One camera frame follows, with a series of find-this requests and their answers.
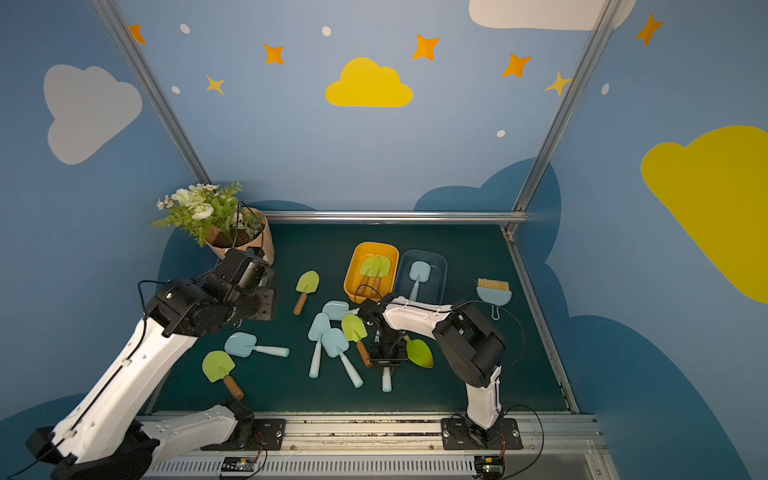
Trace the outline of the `yellow storage box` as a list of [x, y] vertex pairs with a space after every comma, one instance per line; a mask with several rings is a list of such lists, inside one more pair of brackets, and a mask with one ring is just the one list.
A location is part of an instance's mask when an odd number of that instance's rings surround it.
[[[366, 275], [364, 264], [369, 258], [384, 257], [389, 260], [389, 268], [386, 275], [379, 275], [375, 271], [373, 275]], [[386, 243], [366, 241], [357, 245], [344, 280], [344, 291], [349, 299], [359, 304], [371, 296], [387, 295], [394, 290], [396, 269], [399, 261], [399, 251], [396, 247]]]

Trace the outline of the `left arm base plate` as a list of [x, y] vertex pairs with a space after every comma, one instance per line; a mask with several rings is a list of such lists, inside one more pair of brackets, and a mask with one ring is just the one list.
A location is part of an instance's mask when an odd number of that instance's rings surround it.
[[284, 419], [248, 419], [239, 421], [232, 435], [223, 443], [201, 447], [202, 451], [268, 451], [281, 449]]

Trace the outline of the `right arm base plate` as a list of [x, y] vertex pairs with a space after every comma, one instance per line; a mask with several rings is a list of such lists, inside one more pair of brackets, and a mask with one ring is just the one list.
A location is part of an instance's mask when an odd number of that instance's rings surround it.
[[463, 415], [453, 414], [440, 420], [445, 450], [522, 450], [523, 441], [515, 419], [499, 417], [484, 430]]

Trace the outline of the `blue-grey storage box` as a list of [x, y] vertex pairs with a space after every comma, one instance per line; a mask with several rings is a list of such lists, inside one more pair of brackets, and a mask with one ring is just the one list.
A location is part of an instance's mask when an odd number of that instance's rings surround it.
[[[411, 273], [426, 271], [424, 280], [416, 281]], [[442, 304], [447, 278], [447, 260], [440, 254], [418, 249], [406, 251], [398, 266], [393, 294], [426, 304]]]

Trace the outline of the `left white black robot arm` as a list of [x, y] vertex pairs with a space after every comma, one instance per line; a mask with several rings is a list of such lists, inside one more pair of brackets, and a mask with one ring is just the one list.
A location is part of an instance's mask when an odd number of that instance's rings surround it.
[[259, 449], [252, 413], [237, 394], [226, 405], [165, 422], [136, 416], [173, 365], [196, 341], [254, 317], [274, 291], [263, 250], [229, 249], [204, 279], [160, 286], [130, 340], [85, 398], [53, 427], [26, 441], [54, 479], [140, 479], [155, 465], [201, 447]]

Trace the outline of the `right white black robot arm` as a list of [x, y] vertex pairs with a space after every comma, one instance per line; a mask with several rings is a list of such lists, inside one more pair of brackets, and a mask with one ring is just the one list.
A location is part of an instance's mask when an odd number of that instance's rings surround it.
[[404, 339], [408, 334], [435, 340], [453, 372], [466, 384], [470, 424], [483, 432], [499, 428], [506, 340], [477, 308], [432, 305], [388, 294], [379, 301], [364, 300], [357, 316], [378, 333], [369, 349], [377, 367], [395, 367], [407, 359]]

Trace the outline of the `green shovel corner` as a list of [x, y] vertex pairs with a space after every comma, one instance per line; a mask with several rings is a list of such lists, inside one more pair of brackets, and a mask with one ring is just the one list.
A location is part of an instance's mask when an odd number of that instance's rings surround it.
[[236, 401], [244, 399], [244, 392], [231, 376], [235, 363], [228, 353], [222, 350], [209, 352], [202, 362], [202, 371], [210, 383], [221, 381]]

